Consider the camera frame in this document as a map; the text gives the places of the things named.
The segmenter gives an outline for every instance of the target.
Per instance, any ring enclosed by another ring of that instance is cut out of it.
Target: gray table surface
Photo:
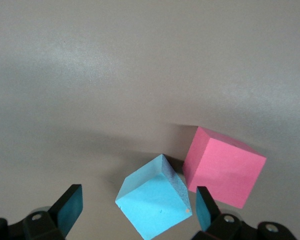
[[[76,183],[68,240],[141,239],[115,205],[120,186],[158,154],[184,160],[195,126],[267,156],[244,208],[220,208],[300,240],[300,0],[0,1],[10,224]],[[156,239],[198,230],[194,214]]]

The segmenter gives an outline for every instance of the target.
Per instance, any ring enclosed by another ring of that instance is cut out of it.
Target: cube
[[[125,178],[115,203],[145,240],[192,215],[187,187],[163,154]]]
[[[189,191],[206,186],[213,199],[241,209],[265,162],[247,144],[199,126],[182,169]]]

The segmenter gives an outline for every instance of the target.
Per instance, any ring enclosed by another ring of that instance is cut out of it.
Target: block
[[[189,191],[206,186],[213,199],[241,209],[265,162],[247,144],[199,126],[182,170]]]
[[[125,178],[115,203],[145,240],[192,215],[187,187],[163,154]]]

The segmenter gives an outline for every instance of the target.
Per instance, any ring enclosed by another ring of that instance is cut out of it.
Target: metal screw
[[[223,218],[227,223],[234,223],[235,219],[230,215],[225,215]]]
[[[269,231],[269,232],[272,232],[272,233],[277,233],[279,232],[278,228],[273,225],[273,224],[267,224],[265,225],[265,228]]]
[[[36,215],[33,215],[31,219],[32,219],[32,221],[35,221],[35,220],[40,219],[41,217],[42,217],[42,215],[40,213],[38,213]]]

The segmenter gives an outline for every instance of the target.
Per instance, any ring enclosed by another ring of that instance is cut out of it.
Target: pink cube
[[[199,126],[182,168],[189,191],[206,186],[215,200],[241,209],[265,162],[245,143]]]

